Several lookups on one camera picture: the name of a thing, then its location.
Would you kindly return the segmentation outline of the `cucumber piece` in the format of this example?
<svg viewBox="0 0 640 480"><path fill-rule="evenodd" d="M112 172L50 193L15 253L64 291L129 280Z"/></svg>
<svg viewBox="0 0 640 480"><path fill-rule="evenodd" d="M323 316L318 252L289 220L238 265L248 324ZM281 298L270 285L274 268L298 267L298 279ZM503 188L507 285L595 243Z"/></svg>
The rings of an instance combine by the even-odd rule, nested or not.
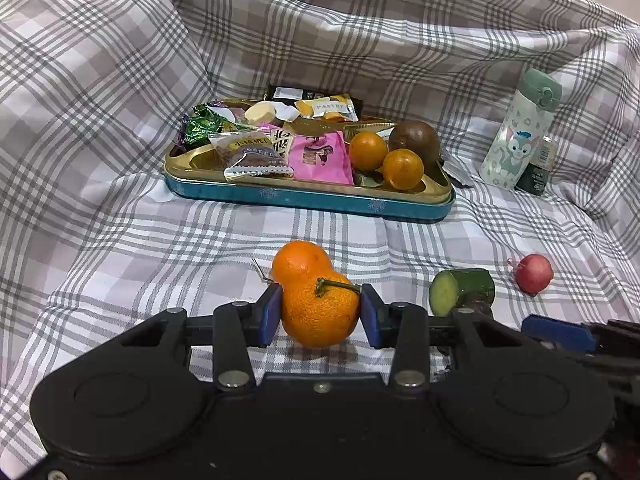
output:
<svg viewBox="0 0 640 480"><path fill-rule="evenodd" d="M460 309L466 297L486 296L494 303L496 286L489 272L481 268L439 272L431 282L428 301L435 316L444 318Z"/></svg>

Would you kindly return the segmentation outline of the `small pink radish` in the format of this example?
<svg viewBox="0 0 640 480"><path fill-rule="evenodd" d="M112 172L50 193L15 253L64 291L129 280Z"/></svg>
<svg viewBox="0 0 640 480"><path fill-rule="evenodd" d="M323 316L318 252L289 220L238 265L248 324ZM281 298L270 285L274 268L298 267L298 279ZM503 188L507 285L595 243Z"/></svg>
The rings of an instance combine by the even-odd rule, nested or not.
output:
<svg viewBox="0 0 640 480"><path fill-rule="evenodd" d="M521 291L532 296L545 290L554 278L551 263L543 255L530 254L519 262L508 259L506 263Z"/></svg>

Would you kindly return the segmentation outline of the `orange tangerine with stem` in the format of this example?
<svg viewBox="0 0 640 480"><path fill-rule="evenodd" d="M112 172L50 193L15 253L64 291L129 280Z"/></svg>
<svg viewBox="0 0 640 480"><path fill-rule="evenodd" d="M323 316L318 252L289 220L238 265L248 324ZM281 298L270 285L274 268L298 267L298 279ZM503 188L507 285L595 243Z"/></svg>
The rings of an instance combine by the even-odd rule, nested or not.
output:
<svg viewBox="0 0 640 480"><path fill-rule="evenodd" d="M283 328L305 348L340 344L357 325L359 300L360 287L342 274L303 274L283 286Z"/></svg>

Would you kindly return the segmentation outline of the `small orange in tin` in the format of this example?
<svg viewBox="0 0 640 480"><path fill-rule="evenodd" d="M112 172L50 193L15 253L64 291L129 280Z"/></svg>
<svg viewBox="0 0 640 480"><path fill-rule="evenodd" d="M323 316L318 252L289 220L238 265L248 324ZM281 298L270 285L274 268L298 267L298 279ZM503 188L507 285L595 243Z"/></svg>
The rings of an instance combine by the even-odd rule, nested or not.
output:
<svg viewBox="0 0 640 480"><path fill-rule="evenodd" d="M361 131L349 141L348 152L352 168L369 172L378 170L383 165L388 146L377 133Z"/></svg>
<svg viewBox="0 0 640 480"><path fill-rule="evenodd" d="M422 159L408 148L398 148L389 152L382 165L385 182L397 191L409 191L422 180L424 165Z"/></svg>

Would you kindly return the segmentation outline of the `small green jar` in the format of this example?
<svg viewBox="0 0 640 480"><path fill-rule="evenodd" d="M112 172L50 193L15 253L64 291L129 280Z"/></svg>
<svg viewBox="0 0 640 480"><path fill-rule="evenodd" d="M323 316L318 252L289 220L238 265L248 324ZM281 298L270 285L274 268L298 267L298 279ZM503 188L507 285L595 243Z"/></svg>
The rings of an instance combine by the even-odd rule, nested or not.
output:
<svg viewBox="0 0 640 480"><path fill-rule="evenodd" d="M556 161L556 154L558 154L558 142L550 136L544 136L515 187L537 196L544 194Z"/></svg>

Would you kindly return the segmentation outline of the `blue gold snack tin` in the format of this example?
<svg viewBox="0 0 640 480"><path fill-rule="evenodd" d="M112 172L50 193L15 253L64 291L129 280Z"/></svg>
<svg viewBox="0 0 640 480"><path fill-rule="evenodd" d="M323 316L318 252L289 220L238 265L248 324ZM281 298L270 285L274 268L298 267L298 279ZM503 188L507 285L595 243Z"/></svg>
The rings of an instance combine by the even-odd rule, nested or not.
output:
<svg viewBox="0 0 640 480"><path fill-rule="evenodd" d="M274 205L363 214L411 221L438 221L456 198L439 164L411 191L396 191L381 176L356 176L352 185L287 176L243 176L228 181L212 144L185 151L173 145L164 157L168 188L192 200Z"/></svg>

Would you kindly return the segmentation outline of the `silver foil wrapper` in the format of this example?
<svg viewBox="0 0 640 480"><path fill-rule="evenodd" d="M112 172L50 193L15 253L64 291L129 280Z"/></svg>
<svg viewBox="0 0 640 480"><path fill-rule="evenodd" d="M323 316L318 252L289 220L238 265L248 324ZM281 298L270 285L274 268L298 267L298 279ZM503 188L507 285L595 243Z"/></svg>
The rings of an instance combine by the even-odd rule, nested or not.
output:
<svg viewBox="0 0 640 480"><path fill-rule="evenodd" d="M451 182L458 188L472 188L473 179L466 170L462 162L455 158L447 157L442 160L442 170L449 177Z"/></svg>

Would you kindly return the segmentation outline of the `brown clear snack packet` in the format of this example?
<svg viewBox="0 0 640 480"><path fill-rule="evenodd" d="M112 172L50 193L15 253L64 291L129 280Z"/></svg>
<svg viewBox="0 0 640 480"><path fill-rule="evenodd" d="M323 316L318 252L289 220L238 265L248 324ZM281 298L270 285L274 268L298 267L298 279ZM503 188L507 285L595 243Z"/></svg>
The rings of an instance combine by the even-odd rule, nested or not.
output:
<svg viewBox="0 0 640 480"><path fill-rule="evenodd" d="M292 177L294 170L274 149L267 128L212 134L209 137L224 165L227 181L242 177Z"/></svg>

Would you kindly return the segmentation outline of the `white green cartoon bottle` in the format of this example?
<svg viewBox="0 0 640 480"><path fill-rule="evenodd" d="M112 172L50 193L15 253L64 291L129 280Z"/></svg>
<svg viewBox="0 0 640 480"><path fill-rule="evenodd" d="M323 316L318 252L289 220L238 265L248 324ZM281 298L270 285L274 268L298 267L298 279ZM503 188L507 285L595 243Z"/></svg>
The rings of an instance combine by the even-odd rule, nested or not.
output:
<svg viewBox="0 0 640 480"><path fill-rule="evenodd" d="M561 98L562 86L555 79L534 68L526 70L480 166L486 183L514 188L548 132Z"/></svg>

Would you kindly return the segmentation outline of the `pink snack packet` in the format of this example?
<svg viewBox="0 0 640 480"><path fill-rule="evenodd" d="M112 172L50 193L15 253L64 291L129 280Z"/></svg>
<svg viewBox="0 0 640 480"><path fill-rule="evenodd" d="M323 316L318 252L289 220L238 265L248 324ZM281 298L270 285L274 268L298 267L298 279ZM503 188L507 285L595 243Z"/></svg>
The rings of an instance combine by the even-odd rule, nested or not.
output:
<svg viewBox="0 0 640 480"><path fill-rule="evenodd" d="M321 136L296 134L288 151L296 180L353 185L352 164L341 131Z"/></svg>

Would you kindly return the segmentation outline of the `brown kiwi fruit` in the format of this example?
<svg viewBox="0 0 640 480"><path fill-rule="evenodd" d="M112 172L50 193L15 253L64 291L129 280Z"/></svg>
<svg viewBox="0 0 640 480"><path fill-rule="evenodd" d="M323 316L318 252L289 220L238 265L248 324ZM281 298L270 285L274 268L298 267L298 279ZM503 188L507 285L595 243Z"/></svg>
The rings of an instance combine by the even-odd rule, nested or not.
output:
<svg viewBox="0 0 640 480"><path fill-rule="evenodd" d="M425 168L431 167L440 159L440 142L436 130L420 120L398 122L388 138L391 151L406 148L416 153Z"/></svg>

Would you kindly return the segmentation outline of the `green foil candy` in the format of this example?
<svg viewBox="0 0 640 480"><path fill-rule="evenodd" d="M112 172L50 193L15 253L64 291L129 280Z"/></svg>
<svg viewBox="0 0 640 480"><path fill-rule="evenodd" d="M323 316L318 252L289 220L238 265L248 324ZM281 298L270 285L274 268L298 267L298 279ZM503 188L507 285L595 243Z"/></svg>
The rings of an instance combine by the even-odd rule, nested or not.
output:
<svg viewBox="0 0 640 480"><path fill-rule="evenodd" d="M233 119L228 108L208 103L194 106L191 114L181 119L176 144L185 151L209 144L211 136L236 130Z"/></svg>

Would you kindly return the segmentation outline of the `yellow pastry packet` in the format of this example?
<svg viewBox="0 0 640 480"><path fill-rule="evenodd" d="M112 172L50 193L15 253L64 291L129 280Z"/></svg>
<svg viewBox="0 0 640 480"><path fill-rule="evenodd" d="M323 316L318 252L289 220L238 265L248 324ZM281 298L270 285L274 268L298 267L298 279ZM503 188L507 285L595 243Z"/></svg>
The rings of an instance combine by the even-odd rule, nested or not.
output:
<svg viewBox="0 0 640 480"><path fill-rule="evenodd" d="M324 96L310 100L297 100L295 107L306 119L327 122L356 122L358 115L354 102L348 94Z"/></svg>

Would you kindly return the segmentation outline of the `grey plaid sofa cover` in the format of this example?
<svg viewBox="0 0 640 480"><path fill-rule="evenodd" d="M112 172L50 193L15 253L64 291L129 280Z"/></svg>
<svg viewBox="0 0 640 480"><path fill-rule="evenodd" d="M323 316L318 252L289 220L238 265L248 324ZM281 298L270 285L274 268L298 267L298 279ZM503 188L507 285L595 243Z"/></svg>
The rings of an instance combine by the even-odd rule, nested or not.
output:
<svg viewBox="0 0 640 480"><path fill-rule="evenodd" d="M482 181L437 223L186 200L163 158L194 105L272 84L421 119L477 172L518 78L562 84L546 192ZM40 379L170 307L262 291L311 240L386 300L481 266L496 318L639 316L639 25L592 0L1 0L1 467L43 456ZM545 256L532 296L506 260Z"/></svg>

